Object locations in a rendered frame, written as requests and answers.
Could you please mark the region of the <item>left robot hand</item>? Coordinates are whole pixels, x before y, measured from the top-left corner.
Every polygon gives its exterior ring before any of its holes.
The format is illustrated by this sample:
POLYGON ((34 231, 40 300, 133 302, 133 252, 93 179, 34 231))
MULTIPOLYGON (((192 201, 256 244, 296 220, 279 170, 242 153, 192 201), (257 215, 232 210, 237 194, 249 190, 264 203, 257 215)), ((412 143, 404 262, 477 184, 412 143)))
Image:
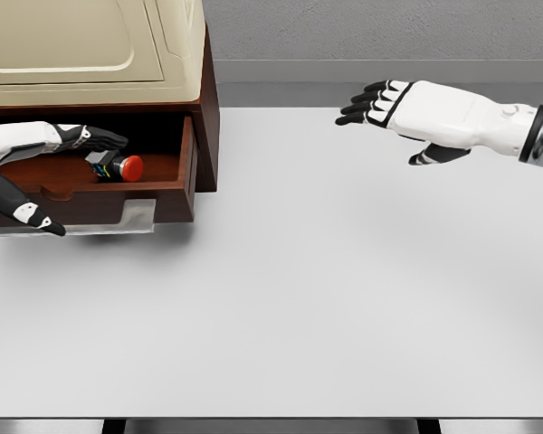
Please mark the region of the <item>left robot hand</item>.
MULTIPOLYGON (((90 151, 119 150, 129 140, 106 129, 82 124, 56 124, 45 121, 0 124, 0 166, 42 154, 68 149, 90 151)), ((66 229, 27 194, 0 174, 0 213, 37 230, 63 236, 66 229)))

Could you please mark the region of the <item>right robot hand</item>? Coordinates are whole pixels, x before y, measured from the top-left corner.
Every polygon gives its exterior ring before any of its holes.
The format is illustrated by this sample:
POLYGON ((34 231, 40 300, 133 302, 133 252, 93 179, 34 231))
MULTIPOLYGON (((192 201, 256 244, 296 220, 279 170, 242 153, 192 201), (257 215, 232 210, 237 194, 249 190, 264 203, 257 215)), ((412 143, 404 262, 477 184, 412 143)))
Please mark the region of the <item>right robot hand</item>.
POLYGON ((481 118, 495 107, 481 95, 425 80, 384 80, 365 86, 340 111, 336 124, 370 124, 426 142, 408 164, 444 164, 471 152, 481 118))

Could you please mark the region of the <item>red button switch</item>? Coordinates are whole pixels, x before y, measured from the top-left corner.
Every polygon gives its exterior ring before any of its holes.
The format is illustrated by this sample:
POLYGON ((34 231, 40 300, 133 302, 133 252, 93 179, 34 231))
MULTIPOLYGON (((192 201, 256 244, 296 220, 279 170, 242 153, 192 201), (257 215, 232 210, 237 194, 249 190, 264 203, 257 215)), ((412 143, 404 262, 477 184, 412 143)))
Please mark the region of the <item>red button switch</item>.
POLYGON ((85 161, 96 176, 109 182, 136 182, 143 175, 141 157, 124 156, 119 150, 90 152, 85 161))

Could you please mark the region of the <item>brown wooden drawer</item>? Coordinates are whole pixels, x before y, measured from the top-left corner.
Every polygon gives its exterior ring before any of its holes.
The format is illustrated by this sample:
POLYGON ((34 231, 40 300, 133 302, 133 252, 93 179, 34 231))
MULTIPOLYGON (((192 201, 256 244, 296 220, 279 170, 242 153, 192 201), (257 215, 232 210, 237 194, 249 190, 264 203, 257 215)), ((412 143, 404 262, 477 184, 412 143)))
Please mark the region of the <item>brown wooden drawer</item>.
POLYGON ((197 144, 192 119, 174 112, 47 116, 45 121, 86 124, 128 139, 124 156, 143 162, 136 182, 111 182, 96 176, 87 151, 36 156, 0 167, 0 174, 19 186, 52 221, 74 224, 119 222, 127 200, 153 199, 154 221, 194 219, 197 144))

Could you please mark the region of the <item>brown cabinet with beige top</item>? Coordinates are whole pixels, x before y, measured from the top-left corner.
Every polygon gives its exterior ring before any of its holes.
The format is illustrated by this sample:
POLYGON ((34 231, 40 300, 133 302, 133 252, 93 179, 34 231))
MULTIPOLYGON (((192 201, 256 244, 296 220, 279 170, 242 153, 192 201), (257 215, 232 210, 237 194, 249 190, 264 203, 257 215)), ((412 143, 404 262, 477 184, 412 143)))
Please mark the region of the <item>brown cabinet with beige top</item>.
POLYGON ((202 0, 0 0, 0 121, 188 113, 196 187, 217 187, 220 113, 202 0))

